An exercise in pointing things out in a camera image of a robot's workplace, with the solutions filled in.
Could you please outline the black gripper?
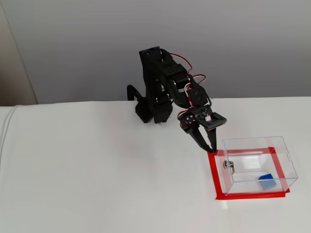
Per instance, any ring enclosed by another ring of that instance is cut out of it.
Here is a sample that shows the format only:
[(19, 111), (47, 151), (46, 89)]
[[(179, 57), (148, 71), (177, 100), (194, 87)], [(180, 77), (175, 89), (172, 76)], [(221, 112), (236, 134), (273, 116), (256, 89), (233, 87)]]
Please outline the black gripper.
[(180, 127), (183, 129), (183, 131), (189, 134), (200, 148), (206, 152), (215, 153), (217, 150), (216, 128), (211, 130), (205, 129), (210, 146), (206, 143), (205, 139), (199, 131), (199, 122), (211, 123), (211, 115), (212, 111), (210, 109), (210, 105), (205, 105), (183, 110), (178, 115), (178, 120), (180, 121)]

